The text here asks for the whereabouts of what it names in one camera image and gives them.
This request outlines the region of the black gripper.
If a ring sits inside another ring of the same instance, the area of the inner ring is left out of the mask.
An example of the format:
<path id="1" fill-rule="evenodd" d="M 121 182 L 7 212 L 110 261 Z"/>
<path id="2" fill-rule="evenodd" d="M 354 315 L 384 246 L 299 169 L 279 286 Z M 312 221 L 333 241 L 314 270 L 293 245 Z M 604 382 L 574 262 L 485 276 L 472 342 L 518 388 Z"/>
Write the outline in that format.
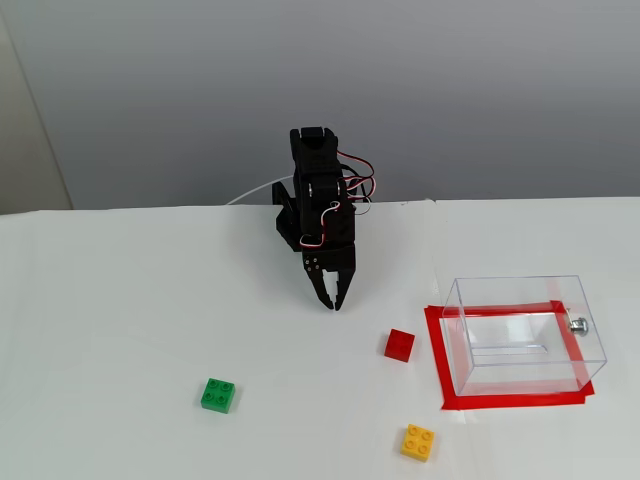
<path id="1" fill-rule="evenodd" d="M 341 246 L 303 247 L 305 271 L 318 300 L 329 310 L 339 311 L 344 303 L 356 269 L 355 244 Z M 324 273 L 337 272 L 335 302 L 331 300 L 324 282 Z"/>

